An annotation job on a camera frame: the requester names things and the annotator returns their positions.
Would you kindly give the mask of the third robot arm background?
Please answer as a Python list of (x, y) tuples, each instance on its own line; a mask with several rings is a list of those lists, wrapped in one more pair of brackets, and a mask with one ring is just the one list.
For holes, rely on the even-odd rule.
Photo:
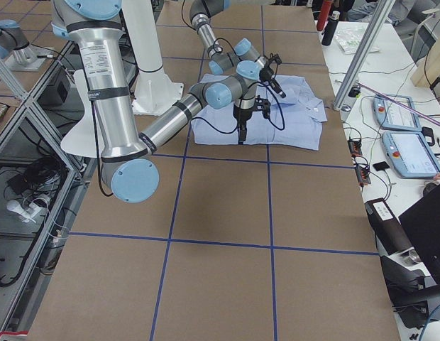
[(19, 24), (0, 20), (0, 58), (12, 71), (38, 71), (45, 60), (53, 59), (50, 50), (31, 45)]

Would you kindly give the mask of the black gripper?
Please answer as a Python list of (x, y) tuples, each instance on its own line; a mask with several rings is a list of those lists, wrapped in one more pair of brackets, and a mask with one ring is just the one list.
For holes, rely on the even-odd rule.
[(238, 123), (238, 144), (244, 144), (247, 137), (246, 122), (252, 117), (253, 112), (261, 112), (264, 119), (270, 118), (270, 102), (260, 95), (252, 99), (240, 98), (233, 104), (233, 117)]
[(287, 95), (281, 88), (280, 83), (275, 79), (275, 71), (271, 68), (273, 63), (275, 63), (277, 66), (281, 64), (280, 56), (277, 53), (271, 53), (268, 57), (263, 55), (260, 57), (259, 61), (263, 64), (263, 67), (260, 70), (260, 81), (271, 85), (271, 88), (276, 94), (280, 95), (282, 98), (285, 98)]

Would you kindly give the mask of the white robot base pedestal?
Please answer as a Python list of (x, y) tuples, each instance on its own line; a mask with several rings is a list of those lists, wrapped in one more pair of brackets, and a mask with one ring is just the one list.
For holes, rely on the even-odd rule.
[(151, 2), (124, 0), (122, 11), (139, 71), (133, 112), (160, 116), (181, 99), (184, 85), (164, 70)]

